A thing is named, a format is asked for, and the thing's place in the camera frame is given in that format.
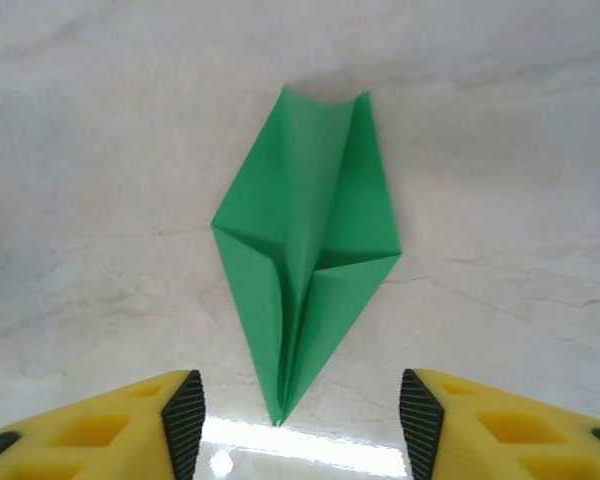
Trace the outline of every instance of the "green paper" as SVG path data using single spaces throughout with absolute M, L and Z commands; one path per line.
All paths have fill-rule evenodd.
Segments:
M 211 225 L 280 425 L 401 253 L 370 96 L 284 88 Z

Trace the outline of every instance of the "white marble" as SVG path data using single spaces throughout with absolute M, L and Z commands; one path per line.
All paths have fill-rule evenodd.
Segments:
M 285 82 L 404 255 L 275 430 L 209 221 Z M 406 478 L 405 367 L 600 416 L 600 0 L 0 0 L 0 426 L 199 368 L 196 478 Z

